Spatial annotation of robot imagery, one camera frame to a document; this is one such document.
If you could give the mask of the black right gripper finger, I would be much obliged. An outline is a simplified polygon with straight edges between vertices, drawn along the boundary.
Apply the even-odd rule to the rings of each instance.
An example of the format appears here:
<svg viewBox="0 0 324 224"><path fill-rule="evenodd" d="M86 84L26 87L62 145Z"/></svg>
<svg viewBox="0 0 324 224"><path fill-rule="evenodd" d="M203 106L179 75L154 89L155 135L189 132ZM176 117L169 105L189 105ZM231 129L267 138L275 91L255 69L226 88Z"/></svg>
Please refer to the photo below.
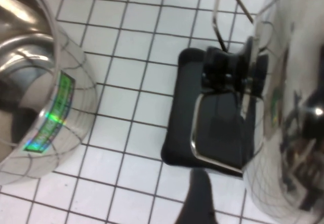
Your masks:
<svg viewBox="0 0 324 224"><path fill-rule="evenodd" d="M191 170L189 190L175 223L218 223L215 216L211 181L205 170Z"/></svg>

